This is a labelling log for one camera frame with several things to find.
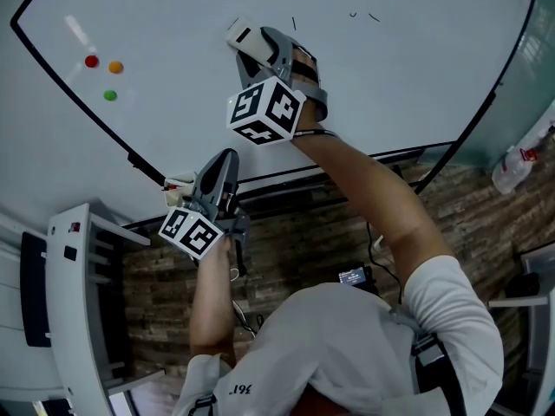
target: white t-shirt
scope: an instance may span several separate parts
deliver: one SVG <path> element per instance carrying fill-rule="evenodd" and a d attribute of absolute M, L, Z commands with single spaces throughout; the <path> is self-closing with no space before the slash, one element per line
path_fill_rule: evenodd
<path fill-rule="evenodd" d="M 499 330 L 453 257 L 434 257 L 408 279 L 404 305 L 443 342 L 468 416 L 483 415 L 500 390 Z M 303 289 L 266 320 L 231 370 L 217 356 L 191 359 L 174 416 L 217 399 L 218 416 L 285 415 L 307 384 L 356 414 L 449 415 L 443 392 L 418 393 L 414 330 L 382 299 L 340 283 Z"/>

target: whiteboard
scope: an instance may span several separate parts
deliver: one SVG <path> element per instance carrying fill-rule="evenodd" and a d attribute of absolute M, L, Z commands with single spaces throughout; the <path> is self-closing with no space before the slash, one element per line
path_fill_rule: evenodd
<path fill-rule="evenodd" d="M 249 179 L 312 162 L 290 143 L 256 148 L 225 129 L 227 98 L 241 90 L 225 43 L 238 16 L 282 30 L 318 58 L 329 93 L 323 124 L 375 154 L 457 140 L 500 76 L 530 4 L 32 0 L 18 25 L 69 89 L 158 171 L 198 171 L 232 147 L 240 179 Z M 100 59 L 94 69 L 84 65 L 91 53 Z M 110 74 L 111 61 L 123 73 Z M 116 101 L 103 99 L 108 89 Z"/>

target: person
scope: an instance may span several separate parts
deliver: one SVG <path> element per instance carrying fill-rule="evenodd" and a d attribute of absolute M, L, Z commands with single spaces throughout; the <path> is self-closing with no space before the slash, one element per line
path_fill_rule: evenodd
<path fill-rule="evenodd" d="M 302 51 L 294 54 L 316 69 Z M 297 130 L 322 128 L 316 109 L 304 103 Z M 403 308 L 443 343 L 467 415 L 485 414 L 502 383 L 500 333 L 421 201 L 387 167 L 337 137 L 305 135 L 292 143 L 383 235 L 404 289 Z M 378 296 L 340 283 L 290 296 L 236 362 L 230 248 L 220 239 L 199 262 L 193 358 L 173 415 L 450 414 L 441 388 L 419 393 L 415 330 Z"/>

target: forearm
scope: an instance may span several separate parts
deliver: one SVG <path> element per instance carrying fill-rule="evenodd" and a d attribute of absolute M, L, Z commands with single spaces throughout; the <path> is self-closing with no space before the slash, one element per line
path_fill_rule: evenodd
<path fill-rule="evenodd" d="M 227 251 L 211 250 L 199 263 L 189 322 L 192 355 L 229 354 L 233 347 L 233 304 Z"/>
<path fill-rule="evenodd" d="M 326 171 L 359 214 L 383 234 L 403 285 L 430 257 L 451 254 L 418 196 L 386 166 L 327 135 L 300 137 L 293 144 Z"/>

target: shirt sleeve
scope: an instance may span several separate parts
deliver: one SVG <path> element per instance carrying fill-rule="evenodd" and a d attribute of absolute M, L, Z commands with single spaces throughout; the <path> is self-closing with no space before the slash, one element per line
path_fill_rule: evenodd
<path fill-rule="evenodd" d="M 173 409 L 172 416 L 187 416 L 197 399 L 213 394 L 220 378 L 232 369 L 220 359 L 219 354 L 199 354 L 187 366 L 187 376 L 181 389 L 180 399 Z"/>
<path fill-rule="evenodd" d="M 503 381 L 500 332 L 457 259 L 434 257 L 411 275 L 405 303 L 422 329 L 443 342 L 467 414 L 486 414 Z"/>

